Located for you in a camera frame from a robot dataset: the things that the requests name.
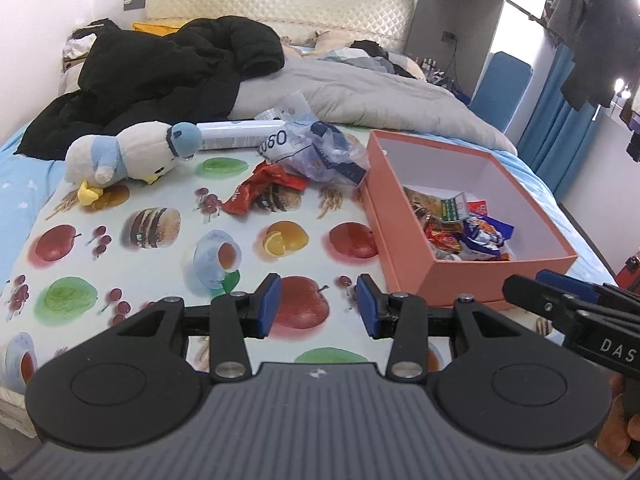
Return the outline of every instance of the hand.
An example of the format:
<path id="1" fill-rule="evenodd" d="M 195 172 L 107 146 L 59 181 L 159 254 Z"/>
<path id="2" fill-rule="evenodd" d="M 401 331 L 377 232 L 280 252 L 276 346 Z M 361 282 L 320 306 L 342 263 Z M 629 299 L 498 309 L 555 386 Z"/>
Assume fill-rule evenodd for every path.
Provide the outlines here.
<path id="1" fill-rule="evenodd" d="M 613 374 L 609 378 L 613 404 L 607 421 L 602 427 L 596 445 L 598 449 L 625 470 L 636 465 L 635 457 L 628 452 L 632 440 L 640 441 L 640 414 L 626 420 L 622 408 L 622 393 L 625 391 L 625 378 L 622 374 Z"/>

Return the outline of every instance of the stuffed toy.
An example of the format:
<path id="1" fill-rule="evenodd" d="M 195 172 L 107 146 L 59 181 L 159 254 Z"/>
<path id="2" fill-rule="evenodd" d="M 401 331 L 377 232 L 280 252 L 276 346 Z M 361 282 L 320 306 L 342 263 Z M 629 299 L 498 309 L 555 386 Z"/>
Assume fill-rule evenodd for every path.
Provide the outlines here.
<path id="1" fill-rule="evenodd" d="M 80 187 L 78 202 L 87 206 L 101 197 L 104 188 L 123 178 L 154 183 L 201 146 L 202 133 L 195 124 L 134 124 L 115 137 L 76 139 L 66 152 L 66 174 Z"/>

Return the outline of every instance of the quilted headboard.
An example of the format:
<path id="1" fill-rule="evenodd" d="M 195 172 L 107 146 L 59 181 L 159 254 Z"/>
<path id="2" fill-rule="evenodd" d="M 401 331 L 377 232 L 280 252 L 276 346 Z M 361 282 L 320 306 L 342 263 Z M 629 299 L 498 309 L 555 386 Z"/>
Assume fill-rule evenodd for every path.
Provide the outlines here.
<path id="1" fill-rule="evenodd" d="M 269 25 L 294 44 L 342 30 L 354 39 L 399 51 L 409 32 L 414 0 L 146 0 L 145 9 L 150 22 L 182 25 L 193 18 L 235 14 Z"/>

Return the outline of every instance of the pink box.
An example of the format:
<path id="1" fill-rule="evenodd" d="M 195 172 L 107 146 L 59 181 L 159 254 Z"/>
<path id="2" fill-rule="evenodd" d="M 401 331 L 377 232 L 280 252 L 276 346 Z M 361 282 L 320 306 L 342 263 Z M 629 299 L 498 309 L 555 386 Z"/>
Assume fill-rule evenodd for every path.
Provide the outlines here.
<path id="1" fill-rule="evenodd" d="M 423 297 L 432 306 L 451 306 L 463 292 L 495 310 L 511 308 L 502 283 L 512 274 L 534 278 L 542 269 L 565 273 L 577 258 L 569 242 L 538 203 L 487 152 L 423 137 L 372 130 L 371 169 L 362 188 L 390 292 Z M 402 186 L 441 198 L 464 191 L 468 200 L 487 200 L 489 215 L 515 226 L 508 242 L 516 260 L 436 260 Z"/>

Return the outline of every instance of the bottle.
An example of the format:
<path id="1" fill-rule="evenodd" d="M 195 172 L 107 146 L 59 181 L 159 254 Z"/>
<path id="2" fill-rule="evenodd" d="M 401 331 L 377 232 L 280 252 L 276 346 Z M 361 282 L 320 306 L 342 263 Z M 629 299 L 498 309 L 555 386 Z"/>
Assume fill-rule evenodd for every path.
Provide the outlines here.
<path id="1" fill-rule="evenodd" d="M 201 150 L 227 150 L 260 146 L 271 134 L 277 134 L 285 121 L 224 121 L 198 123 L 202 132 Z"/>

